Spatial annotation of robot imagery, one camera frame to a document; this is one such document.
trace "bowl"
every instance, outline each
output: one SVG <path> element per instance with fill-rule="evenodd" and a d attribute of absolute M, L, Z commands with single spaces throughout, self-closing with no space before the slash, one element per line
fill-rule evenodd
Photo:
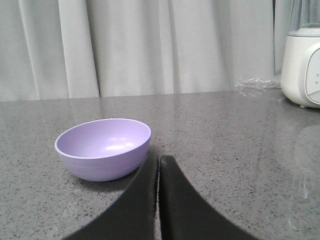
<path fill-rule="evenodd" d="M 75 176 L 93 182 L 111 181 L 135 170 L 147 155 L 151 130 L 143 122 L 112 118 L 68 129 L 54 147 Z"/>

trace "speckled stone surface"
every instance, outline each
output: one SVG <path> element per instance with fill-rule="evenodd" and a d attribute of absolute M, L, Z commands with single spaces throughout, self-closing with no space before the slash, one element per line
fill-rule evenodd
<path fill-rule="evenodd" d="M 118 198 L 136 171 L 88 182 L 54 149 L 65 130 L 108 118 L 148 124 L 150 150 L 174 155 L 201 196 L 254 236 L 319 239 L 320 110 L 278 89 L 0 102 L 0 239 L 61 239 Z"/>

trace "curtain fold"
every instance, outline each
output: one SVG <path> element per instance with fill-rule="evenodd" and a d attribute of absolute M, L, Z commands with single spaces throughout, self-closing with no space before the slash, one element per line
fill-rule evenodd
<path fill-rule="evenodd" d="M 99 97 L 85 0 L 58 0 L 70 98 Z"/>
<path fill-rule="evenodd" d="M 292 0 L 2 0 L 0 101 L 234 89 L 281 71 Z"/>

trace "plastic bag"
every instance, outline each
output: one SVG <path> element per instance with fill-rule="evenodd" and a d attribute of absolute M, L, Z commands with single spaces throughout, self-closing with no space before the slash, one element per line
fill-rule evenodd
<path fill-rule="evenodd" d="M 266 89 L 280 88 L 280 75 L 276 75 L 273 79 L 259 79 L 253 77 L 250 79 L 239 78 L 236 81 L 236 89 L 244 96 L 256 97 Z"/>

